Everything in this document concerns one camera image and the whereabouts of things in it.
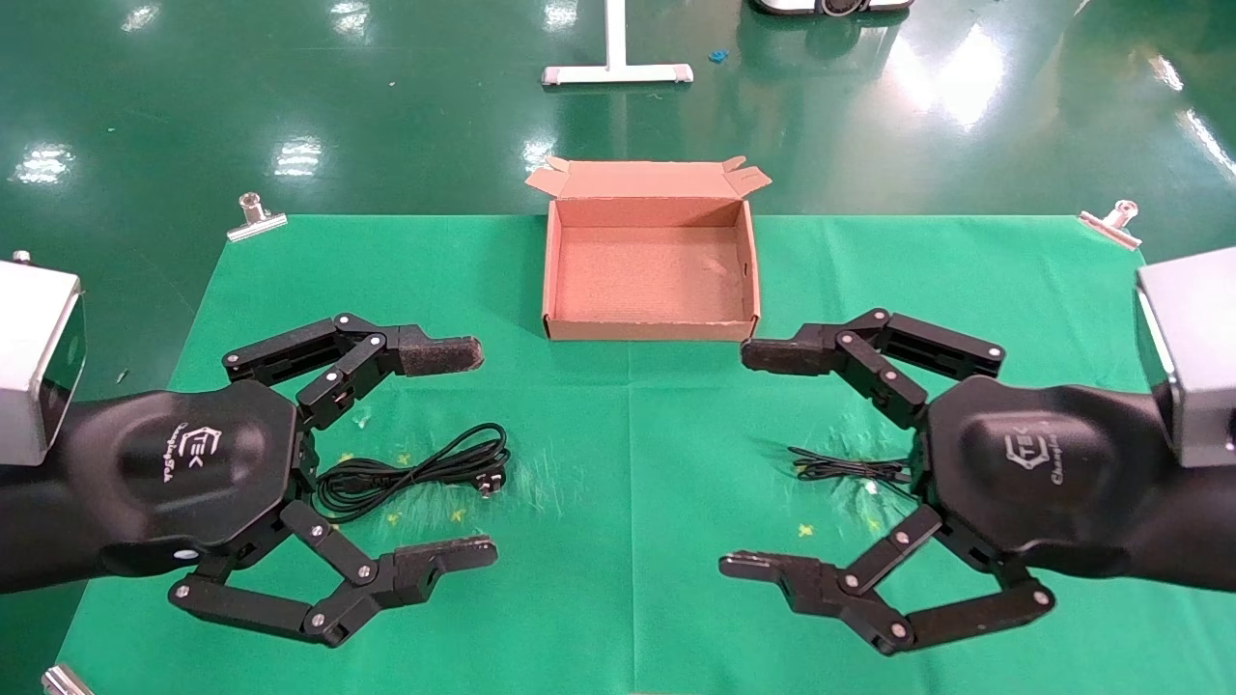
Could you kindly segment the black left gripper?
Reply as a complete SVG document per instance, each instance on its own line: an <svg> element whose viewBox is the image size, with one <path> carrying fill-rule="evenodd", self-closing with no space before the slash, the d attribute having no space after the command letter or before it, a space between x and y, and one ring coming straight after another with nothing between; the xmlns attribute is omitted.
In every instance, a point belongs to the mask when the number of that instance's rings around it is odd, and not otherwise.
<svg viewBox="0 0 1236 695"><path fill-rule="evenodd" d="M446 573L493 565L498 552L482 534L366 556L292 502L307 498L318 463L309 430L328 430L389 375L468 373L482 362L475 336L434 339L417 324L344 313L225 352L234 383L221 390L72 404L44 463L2 467L1 590L198 564L169 590L195 620L336 648L383 610L428 602ZM295 406L268 388L307 373L315 378ZM340 576L326 599L227 585L288 538Z"/></svg>

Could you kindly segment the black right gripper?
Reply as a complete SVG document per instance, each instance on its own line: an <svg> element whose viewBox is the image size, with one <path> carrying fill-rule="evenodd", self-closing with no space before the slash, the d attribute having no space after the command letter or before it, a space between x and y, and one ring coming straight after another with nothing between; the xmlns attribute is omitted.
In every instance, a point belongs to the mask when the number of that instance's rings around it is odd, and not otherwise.
<svg viewBox="0 0 1236 695"><path fill-rule="evenodd" d="M839 620L883 655L1041 620L1056 597L1025 566L1232 591L1234 469L1182 466L1147 393L1017 388L994 380L1002 360L997 344L885 309L742 343L748 370L836 373L901 430L918 427L913 488L927 505L843 568L739 550L721 573L776 585L792 612ZM928 404L897 361L962 383ZM899 612L878 587L929 540L997 592Z"/></svg>

